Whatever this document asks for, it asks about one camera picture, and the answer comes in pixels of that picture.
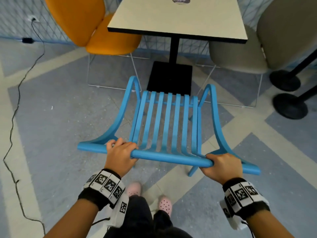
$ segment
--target black pants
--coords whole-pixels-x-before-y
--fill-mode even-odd
[[[164,237],[192,238],[185,231],[173,227],[169,215],[162,210],[152,218],[146,200],[141,196],[131,196],[120,228],[111,227],[104,238],[133,238],[133,237]]]

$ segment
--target blue chair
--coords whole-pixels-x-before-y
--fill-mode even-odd
[[[213,166],[213,161],[206,159],[205,158],[206,156],[201,154],[201,145],[202,145],[201,107],[204,104],[204,101],[208,93],[210,93],[212,122],[213,122],[214,130],[215,130],[216,139],[220,147],[218,150],[211,152],[211,154],[219,155],[219,154],[230,153],[240,158],[231,150],[231,148],[228,146],[222,134],[220,121],[219,121],[219,115],[218,115],[216,88],[214,85],[208,84],[206,86],[200,102],[198,102],[197,96],[193,96],[190,99],[188,95],[185,95],[183,98],[183,101],[181,102],[180,94],[177,94],[176,101],[172,102],[171,93],[168,94],[167,102],[165,102],[163,101],[163,98],[164,98],[163,92],[160,92],[157,95],[156,92],[151,92],[150,94],[148,91],[144,91],[141,98],[140,85],[136,76],[132,76],[129,79],[129,83],[126,88],[119,113],[113,125],[107,130],[107,132],[105,132],[102,136],[98,137],[97,139],[80,142],[77,147],[79,150],[96,152],[96,153],[104,153],[104,154],[107,153],[107,149],[104,144],[107,143],[109,140],[118,139],[115,136],[115,133],[118,130],[122,122],[122,119],[124,117],[124,113],[130,98],[133,84],[134,84],[134,88],[136,90],[136,95],[137,95],[137,105],[136,105],[136,110],[135,110],[135,114],[133,118],[129,141],[132,141],[135,143],[138,142],[141,124],[142,124],[142,118],[144,116],[145,104],[149,103],[149,106],[148,106],[148,111],[146,116],[142,143],[139,146],[139,149],[132,151],[131,157],[138,158],[138,159],[155,160],[155,161],[161,161],[161,162],[193,166],[190,172],[188,173],[188,176],[192,176],[193,173],[198,169],[198,167]],[[147,141],[149,136],[149,129],[151,124],[154,104],[157,104],[157,112],[155,117],[153,139],[152,139],[151,147],[147,149]],[[158,142],[158,136],[159,136],[159,126],[160,126],[163,105],[166,105],[166,113],[165,113],[165,120],[164,120],[161,150],[158,152],[156,151],[156,149],[158,147],[157,142]],[[171,147],[171,152],[169,153],[167,151],[167,140],[168,140],[168,129],[169,129],[172,105],[175,106],[175,115],[174,115],[173,131],[172,131],[172,147]],[[176,148],[176,144],[177,144],[177,135],[178,135],[178,121],[179,121],[180,107],[184,107],[184,116],[183,116],[183,126],[182,126],[181,152],[178,152]],[[188,119],[189,108],[193,109],[193,115],[191,118]],[[188,130],[189,120],[192,122],[191,153],[188,153],[187,151],[187,130]],[[259,167],[243,159],[241,160],[242,160],[244,173],[253,174],[253,175],[260,174]]]

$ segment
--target gray chair backrest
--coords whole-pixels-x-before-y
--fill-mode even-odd
[[[269,68],[278,70],[317,45],[317,0],[274,0],[257,25]]]

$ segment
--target orange chair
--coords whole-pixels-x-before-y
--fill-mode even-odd
[[[86,47],[88,56],[87,83],[90,54],[126,55],[130,53],[135,74],[132,52],[139,46],[141,35],[108,32],[107,26],[113,14],[105,16],[103,0],[45,0],[55,21],[78,46]],[[102,88],[105,86],[90,85]]]

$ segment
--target tiled floor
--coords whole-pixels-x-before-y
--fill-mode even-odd
[[[17,103],[16,80],[13,79],[22,78],[17,73],[32,65],[40,54],[41,45],[34,45],[0,40],[1,156],[9,147],[10,118]],[[64,54],[68,55],[65,65],[57,64]],[[77,199],[87,177],[103,166],[104,155],[79,152],[76,146],[107,130],[116,118],[124,91],[89,87],[86,81],[88,58],[74,47],[48,44],[44,57],[43,65],[35,67],[33,78],[21,86],[14,146],[7,159],[21,179],[18,187],[26,214],[43,220],[49,230]],[[167,60],[167,57],[152,54],[151,60],[134,60],[143,89],[154,60]],[[184,57],[178,61],[191,63]],[[92,84],[125,88],[128,78],[134,75],[131,59],[125,57],[96,56],[90,67],[89,83]],[[210,68],[194,66],[192,94],[197,93],[209,72]],[[316,79],[309,78],[313,73],[307,70],[300,75],[304,85],[297,94],[315,85]],[[216,85],[219,101],[250,105],[254,104],[258,81],[259,77],[255,79],[253,75],[216,68],[209,83]],[[231,148],[262,169],[260,176],[247,175],[246,178],[267,197],[272,212],[294,236],[312,237],[317,232],[314,226],[317,222],[314,202],[317,200],[317,135],[314,132],[317,97],[307,102],[309,115],[294,121],[274,112],[270,100],[278,92],[271,86],[268,75],[264,75],[257,108],[219,105],[220,120]],[[132,98],[117,136],[128,139],[134,107],[135,98]],[[217,148],[209,105],[203,107],[202,118],[202,150],[207,153]],[[248,230],[232,230],[225,220],[218,204],[223,197],[221,186],[200,171],[187,177],[188,169],[139,160],[124,180],[141,181],[149,203],[161,194],[169,196],[174,203],[174,225],[193,237],[250,236]],[[40,224],[22,217],[14,184],[3,163],[0,180],[2,237],[41,237]],[[100,212],[96,219],[104,216]],[[101,227],[102,224],[94,226],[89,236],[99,237]]]

